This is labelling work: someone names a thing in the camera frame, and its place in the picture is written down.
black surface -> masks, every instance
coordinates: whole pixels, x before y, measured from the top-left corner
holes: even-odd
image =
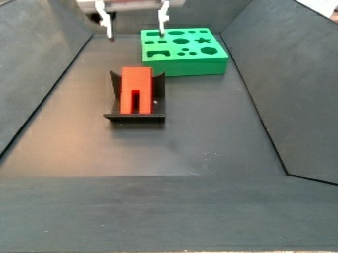
[[[91,32],[57,1],[0,7],[0,154],[69,66]]]
[[[288,174],[338,183],[338,25],[255,0],[223,37]]]
[[[164,125],[113,126],[109,70],[141,65],[139,36],[95,37],[0,164],[5,176],[283,175],[236,68],[167,78]]]
[[[0,179],[0,252],[338,250],[338,188],[286,176]]]
[[[338,188],[283,175],[234,62],[168,78],[163,126],[112,126],[108,71],[140,64],[139,37],[95,37],[31,118],[0,160],[0,252],[338,251]]]

red block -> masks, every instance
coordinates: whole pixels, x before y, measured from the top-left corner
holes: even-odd
[[[140,114],[152,113],[153,71],[151,67],[123,67],[120,87],[120,114],[135,113],[135,95],[140,95]]]

green shape sorter block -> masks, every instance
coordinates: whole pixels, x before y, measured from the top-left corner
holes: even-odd
[[[224,74],[228,55],[207,28],[141,30],[143,63],[165,76]]]

